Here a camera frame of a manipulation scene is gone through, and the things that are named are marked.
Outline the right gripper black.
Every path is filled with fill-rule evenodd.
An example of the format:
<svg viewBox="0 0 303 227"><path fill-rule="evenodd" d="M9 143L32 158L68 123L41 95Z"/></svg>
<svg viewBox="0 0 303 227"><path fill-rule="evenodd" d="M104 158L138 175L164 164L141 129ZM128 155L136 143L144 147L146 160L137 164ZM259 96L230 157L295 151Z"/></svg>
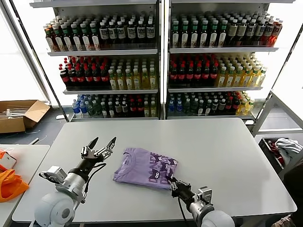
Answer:
<svg viewBox="0 0 303 227"><path fill-rule="evenodd" d="M183 181L179 181L174 176L166 176L167 182L171 187L171 196L180 198L182 201L195 201L196 194L191 191L191 185Z"/></svg>

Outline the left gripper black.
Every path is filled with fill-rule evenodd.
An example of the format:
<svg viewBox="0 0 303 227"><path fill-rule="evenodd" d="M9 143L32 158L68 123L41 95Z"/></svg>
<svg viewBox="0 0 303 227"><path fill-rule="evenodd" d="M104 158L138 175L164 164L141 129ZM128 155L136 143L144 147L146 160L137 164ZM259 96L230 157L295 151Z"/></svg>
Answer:
<svg viewBox="0 0 303 227"><path fill-rule="evenodd" d="M97 163L101 163L102 160L106 160L113 154L113 148L116 143L116 137L114 137L105 147L97 150L94 155L88 155L95 147L98 141L98 137L93 139L88 145L81 149L81 155L85 156L78 163L75 168L69 170L68 173L74 173L80 177L88 177L89 173Z"/></svg>

